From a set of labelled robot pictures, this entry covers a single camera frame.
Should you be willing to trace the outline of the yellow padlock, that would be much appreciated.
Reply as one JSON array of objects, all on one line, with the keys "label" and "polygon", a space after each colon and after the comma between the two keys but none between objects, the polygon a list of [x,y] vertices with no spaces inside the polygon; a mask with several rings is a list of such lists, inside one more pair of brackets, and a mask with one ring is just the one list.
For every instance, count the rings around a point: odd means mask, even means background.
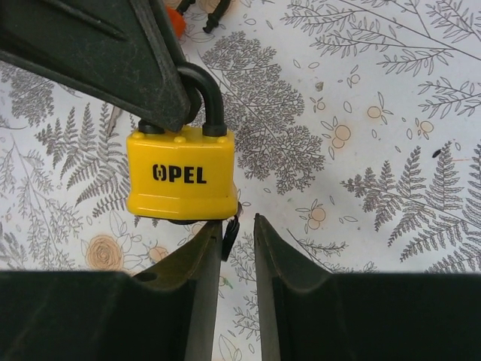
[{"label": "yellow padlock", "polygon": [[185,63],[181,77],[204,100],[202,126],[177,132],[145,120],[126,140],[131,190],[127,209],[172,223],[225,220],[237,213],[234,133],[225,124],[222,93],[202,67]]}]

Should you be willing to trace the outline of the orange padlock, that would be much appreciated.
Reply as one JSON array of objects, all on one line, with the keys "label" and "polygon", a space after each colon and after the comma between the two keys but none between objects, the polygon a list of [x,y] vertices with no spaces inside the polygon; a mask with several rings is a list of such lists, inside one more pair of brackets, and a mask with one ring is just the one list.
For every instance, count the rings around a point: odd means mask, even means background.
[{"label": "orange padlock", "polygon": [[202,32],[211,35],[221,25],[223,17],[234,3],[231,0],[220,1],[163,1],[178,39],[194,28],[194,23],[203,22]]}]

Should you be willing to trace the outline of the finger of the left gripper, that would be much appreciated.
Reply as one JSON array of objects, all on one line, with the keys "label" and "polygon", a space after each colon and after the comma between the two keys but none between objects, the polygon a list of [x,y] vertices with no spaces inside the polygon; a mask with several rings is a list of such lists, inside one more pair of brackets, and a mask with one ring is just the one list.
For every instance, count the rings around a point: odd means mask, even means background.
[{"label": "finger of the left gripper", "polygon": [[172,132],[188,119],[162,1],[3,1],[1,59]]}]

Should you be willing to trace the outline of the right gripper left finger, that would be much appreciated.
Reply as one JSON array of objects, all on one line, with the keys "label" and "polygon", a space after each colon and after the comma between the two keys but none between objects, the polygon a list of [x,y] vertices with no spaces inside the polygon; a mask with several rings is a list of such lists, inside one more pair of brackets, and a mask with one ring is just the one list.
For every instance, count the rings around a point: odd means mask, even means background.
[{"label": "right gripper left finger", "polygon": [[135,276],[1,273],[3,360],[209,360],[222,224]]}]

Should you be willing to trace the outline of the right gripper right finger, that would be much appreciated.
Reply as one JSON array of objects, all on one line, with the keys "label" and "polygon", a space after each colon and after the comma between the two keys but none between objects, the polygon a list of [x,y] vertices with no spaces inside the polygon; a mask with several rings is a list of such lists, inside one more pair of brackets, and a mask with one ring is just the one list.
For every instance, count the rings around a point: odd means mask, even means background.
[{"label": "right gripper right finger", "polygon": [[331,273],[255,217],[264,360],[478,360],[478,274]]}]

